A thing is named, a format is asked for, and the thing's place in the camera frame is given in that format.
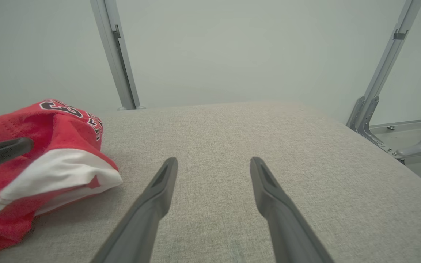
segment gray wall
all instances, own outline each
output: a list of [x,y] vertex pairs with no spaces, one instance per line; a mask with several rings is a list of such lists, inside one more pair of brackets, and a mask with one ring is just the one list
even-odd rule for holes
[[372,124],[421,119],[421,8],[379,97]]
[[346,123],[405,0],[117,0],[142,105],[296,100]]
[[88,0],[0,0],[0,115],[44,98],[121,106]]

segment metal bracket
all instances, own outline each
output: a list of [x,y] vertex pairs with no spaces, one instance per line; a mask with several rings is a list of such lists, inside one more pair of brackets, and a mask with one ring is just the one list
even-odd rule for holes
[[405,33],[397,33],[397,30],[396,30],[396,33],[394,33],[393,39],[404,40],[408,32],[409,30],[407,30]]
[[357,100],[357,102],[355,103],[354,109],[352,110],[352,113],[350,114],[349,121],[347,122],[347,127],[351,128],[354,131],[356,131],[356,120],[357,120],[358,114],[361,112],[363,104],[365,104],[365,96],[360,97]]
[[369,130],[369,121],[371,120],[371,117],[373,116],[373,113],[375,112],[376,106],[379,103],[379,97],[376,96],[373,98],[371,103],[369,104],[366,114],[364,118],[360,122],[360,126],[358,126],[357,132],[360,133],[363,137],[367,138],[374,144],[378,145],[379,147],[384,147],[384,143],[376,137],[371,130]]
[[120,29],[118,28],[118,25],[115,25],[116,30],[113,30],[113,34],[115,35],[116,38],[120,38]]

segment clothing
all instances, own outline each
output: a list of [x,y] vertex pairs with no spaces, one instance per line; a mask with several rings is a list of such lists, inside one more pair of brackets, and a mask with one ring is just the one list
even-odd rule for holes
[[0,142],[34,142],[0,165],[0,249],[20,242],[35,216],[122,183],[100,152],[102,134],[95,115],[53,99],[0,117]]

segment textured fabric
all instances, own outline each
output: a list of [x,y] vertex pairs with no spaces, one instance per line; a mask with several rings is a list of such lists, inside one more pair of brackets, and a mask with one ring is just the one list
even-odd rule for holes
[[30,152],[0,164],[0,250],[22,240],[34,215],[50,211],[45,204],[53,209],[87,194],[58,203],[56,196],[89,187],[96,194],[121,183],[115,163],[100,152],[102,133],[97,117],[58,100],[0,116],[0,142],[33,140]]
[[421,263],[421,178],[300,105],[112,112],[102,151],[123,185],[42,216],[0,262],[89,262],[166,158],[179,162],[152,262],[274,262],[249,174],[264,159],[337,263]]

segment gray upholstered cushion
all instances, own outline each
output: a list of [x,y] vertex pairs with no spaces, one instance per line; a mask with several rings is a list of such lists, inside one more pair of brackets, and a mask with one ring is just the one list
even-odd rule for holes
[[421,263],[421,178],[300,105],[235,103],[104,114],[123,185],[34,223],[0,262],[89,262],[162,162],[179,162],[152,262],[273,262],[249,175],[264,159],[338,263]]

